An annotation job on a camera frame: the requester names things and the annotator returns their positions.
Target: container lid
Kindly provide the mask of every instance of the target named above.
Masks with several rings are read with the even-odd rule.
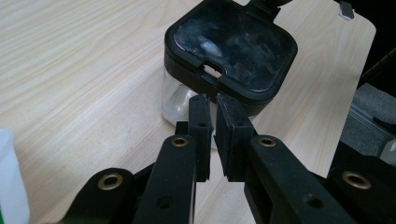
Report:
[[[204,1],[168,29],[165,52],[192,76],[206,79],[207,85],[248,104],[268,103],[297,53],[292,36],[273,23],[278,11],[263,1],[244,7],[234,1]],[[171,76],[186,79],[179,77],[185,73]]]

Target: wooden table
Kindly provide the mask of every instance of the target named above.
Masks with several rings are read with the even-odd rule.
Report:
[[[200,1],[2,1],[0,127],[15,150],[31,223],[56,222],[109,167],[153,163],[174,127],[161,115],[165,30]],[[311,171],[326,175],[375,35],[332,0],[294,0],[276,24],[299,52],[274,101],[254,119]],[[253,223],[243,184],[213,151],[197,185],[196,223]]]

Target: screw hole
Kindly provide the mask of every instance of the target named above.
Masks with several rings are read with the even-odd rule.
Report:
[[[369,189],[372,186],[368,179],[354,172],[349,172],[349,171],[343,172],[343,179],[350,186],[353,186],[357,189]]]
[[[189,140],[187,140],[184,137],[177,137],[172,139],[172,145],[174,147],[184,147],[189,143]]]
[[[171,196],[164,195],[157,199],[157,207],[160,209],[168,209],[173,203]]]
[[[104,175],[98,182],[98,188],[102,190],[116,189],[122,183],[122,175],[117,173]]]
[[[304,202],[312,208],[322,208],[323,202],[313,194],[307,194],[303,198]]]
[[[274,139],[267,137],[261,138],[259,142],[265,147],[274,147],[276,145],[276,141]]]

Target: light wood surface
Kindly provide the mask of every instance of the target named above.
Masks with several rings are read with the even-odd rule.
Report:
[[[15,150],[31,223],[56,222],[86,181],[109,167],[153,163],[174,127],[161,115],[163,36],[200,1],[1,1],[0,127]],[[258,117],[311,171],[326,175],[375,35],[332,0],[294,0],[276,24],[299,52]],[[243,184],[212,153],[195,223],[253,223]]]

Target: black plastic container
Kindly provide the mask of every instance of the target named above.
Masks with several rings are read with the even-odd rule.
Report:
[[[188,101],[206,93],[213,103],[225,93],[250,117],[279,91],[297,54],[292,36],[273,20],[289,1],[205,0],[165,34],[163,116],[187,120]]]

